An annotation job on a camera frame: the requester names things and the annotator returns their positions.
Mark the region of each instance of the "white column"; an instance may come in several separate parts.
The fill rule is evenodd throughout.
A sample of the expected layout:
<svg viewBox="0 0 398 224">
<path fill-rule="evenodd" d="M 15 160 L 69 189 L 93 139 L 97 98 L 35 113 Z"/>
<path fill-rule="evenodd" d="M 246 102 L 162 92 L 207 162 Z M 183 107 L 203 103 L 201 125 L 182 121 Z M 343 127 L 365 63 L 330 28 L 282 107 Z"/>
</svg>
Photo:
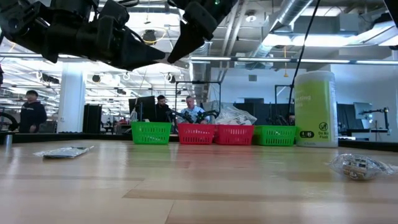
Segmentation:
<svg viewBox="0 0 398 224">
<path fill-rule="evenodd" d="M 82 132 L 86 75 L 80 63 L 63 63 L 57 132 Z"/>
</svg>

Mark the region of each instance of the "wooden table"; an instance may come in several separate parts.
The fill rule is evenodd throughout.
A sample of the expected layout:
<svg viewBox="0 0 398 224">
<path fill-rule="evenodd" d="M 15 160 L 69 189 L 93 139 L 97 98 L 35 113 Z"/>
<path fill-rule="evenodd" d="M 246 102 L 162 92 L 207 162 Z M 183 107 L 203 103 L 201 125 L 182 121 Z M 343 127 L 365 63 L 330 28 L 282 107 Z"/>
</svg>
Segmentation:
<svg viewBox="0 0 398 224">
<path fill-rule="evenodd" d="M 65 160 L 34 152 L 95 146 Z M 0 149 L 1 223 L 398 223 L 398 178 L 353 182 L 325 163 L 358 149 L 138 146 L 129 141 L 15 144 Z"/>
</svg>

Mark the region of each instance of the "ceiling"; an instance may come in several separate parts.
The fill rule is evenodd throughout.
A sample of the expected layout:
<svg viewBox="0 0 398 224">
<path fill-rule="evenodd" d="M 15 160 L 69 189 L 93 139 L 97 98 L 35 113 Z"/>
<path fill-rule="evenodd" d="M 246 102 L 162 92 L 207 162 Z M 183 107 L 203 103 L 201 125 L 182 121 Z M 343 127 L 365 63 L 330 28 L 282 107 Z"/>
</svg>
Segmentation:
<svg viewBox="0 0 398 224">
<path fill-rule="evenodd" d="M 42 1 L 44 4 L 49 5 L 49 0 Z M 222 55 L 223 45 L 227 43 L 227 47 L 223 55 L 227 55 L 230 51 L 230 55 L 246 54 L 250 55 L 250 52 L 256 50 L 256 48 L 263 42 L 265 36 L 263 27 L 267 16 L 276 13 L 280 9 L 281 0 L 273 1 L 258 1 L 249 0 L 247 4 L 245 0 L 239 2 L 239 7 L 236 16 L 232 18 L 230 15 L 219 25 L 217 30 L 214 31 L 214 38 L 208 42 L 210 51 L 208 55 L 220 56 Z M 129 9 L 130 20 L 127 26 L 138 34 L 142 35 L 145 30 L 154 29 L 157 37 L 157 43 L 154 45 L 155 48 L 164 52 L 171 52 L 175 45 L 180 31 L 179 24 L 181 13 L 150 13 L 147 9 L 152 7 L 161 7 L 164 4 L 163 1 L 141 1 L 135 9 Z M 339 0 L 322 0 L 320 8 L 317 11 L 317 18 L 321 17 L 337 17 L 340 14 L 357 14 L 363 13 L 360 19 L 362 23 L 362 29 L 369 27 L 369 23 L 366 22 L 368 19 L 373 19 L 379 14 L 371 15 L 367 17 L 369 12 L 380 10 L 383 7 L 382 0 L 366 0 L 366 1 L 339 1 Z M 302 16 L 311 16 L 313 13 L 313 3 L 303 11 Z M 254 16 L 254 21 L 246 20 L 249 15 Z M 229 29 L 228 26 L 232 23 L 234 29 L 230 30 L 229 38 L 226 36 Z M 269 52 L 273 57 L 298 57 L 302 47 L 288 45 L 285 47 L 275 46 Z M 29 50 L 14 44 L 8 40 L 4 40 L 0 46 L 0 52 L 12 52 L 12 53 L 32 53 Z M 305 49 L 305 58 L 371 58 L 371 59 L 382 59 L 386 58 L 391 54 L 388 47 L 380 47 L 378 45 L 355 45 L 355 47 L 307 47 Z M 39 59 L 28 59 L 28 58 L 4 58 L 1 61 L 2 69 L 5 71 L 4 82 L 5 85 L 17 85 L 23 86 L 23 88 L 2 88 L 0 93 L 3 95 L 0 100 L 0 105 L 7 106 L 8 108 L 17 108 L 22 103 L 18 98 L 23 98 L 24 93 L 28 89 L 36 89 L 42 96 L 41 100 L 44 103 L 51 105 L 51 113 L 57 113 L 57 106 L 60 93 L 59 85 L 50 84 L 53 88 L 46 88 L 48 83 L 40 80 L 41 74 L 47 74 L 54 78 L 62 81 L 62 63 L 68 63 L 71 60 L 61 60 L 57 64 Z M 184 60 L 178 65 L 167 65 L 158 63 L 148 67 L 138 68 L 133 72 L 126 73 L 124 70 L 110 67 L 101 62 L 89 62 L 83 60 L 81 63 L 84 67 L 84 72 L 88 75 L 87 91 L 86 91 L 86 102 L 102 104 L 105 108 L 109 108 L 112 114 L 127 114 L 128 113 L 128 98 L 134 98 L 137 96 L 148 96 L 148 95 L 165 95 L 174 107 L 174 96 L 175 96 L 175 84 L 170 83 L 167 79 L 169 75 L 175 77 L 177 81 L 192 81 L 197 79 L 206 79 L 216 81 L 217 76 L 210 75 L 206 77 L 204 73 L 190 71 L 187 68 L 188 60 Z M 277 72 L 283 68 L 295 68 L 296 64 L 274 63 L 268 69 L 272 69 Z M 302 69 L 313 69 L 312 64 L 303 64 Z M 92 81 L 93 75 L 99 75 L 103 77 L 101 82 L 95 83 Z M 104 89 L 106 87 L 115 87 L 130 90 L 126 91 L 126 95 L 120 95 L 116 93 L 116 90 L 111 88 Z M 185 106 L 182 100 L 188 95 L 196 95 L 198 98 L 206 96 L 207 88 L 205 86 L 198 87 L 196 85 L 179 85 L 182 89 L 181 95 L 178 96 L 177 109 L 180 110 Z"/>
</svg>

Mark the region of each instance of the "container label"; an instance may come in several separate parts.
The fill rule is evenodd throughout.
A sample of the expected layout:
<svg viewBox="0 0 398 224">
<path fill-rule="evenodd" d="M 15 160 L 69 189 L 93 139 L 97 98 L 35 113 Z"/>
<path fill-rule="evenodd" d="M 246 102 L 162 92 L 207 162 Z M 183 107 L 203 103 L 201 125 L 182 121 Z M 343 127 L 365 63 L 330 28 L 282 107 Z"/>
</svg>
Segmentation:
<svg viewBox="0 0 398 224">
<path fill-rule="evenodd" d="M 307 145 L 332 141 L 329 85 L 329 81 L 312 81 L 295 86 L 297 141 Z"/>
</svg>

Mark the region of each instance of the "green container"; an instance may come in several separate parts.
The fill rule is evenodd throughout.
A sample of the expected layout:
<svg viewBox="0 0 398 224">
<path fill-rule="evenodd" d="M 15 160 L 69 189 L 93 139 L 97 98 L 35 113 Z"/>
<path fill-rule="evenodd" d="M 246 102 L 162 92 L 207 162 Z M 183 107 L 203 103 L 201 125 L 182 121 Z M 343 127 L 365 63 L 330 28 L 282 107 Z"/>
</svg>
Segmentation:
<svg viewBox="0 0 398 224">
<path fill-rule="evenodd" d="M 132 140 L 135 144 L 168 144 L 172 123 L 132 122 Z"/>
<path fill-rule="evenodd" d="M 293 146 L 295 126 L 255 126 L 253 144 L 261 146 Z"/>
</svg>

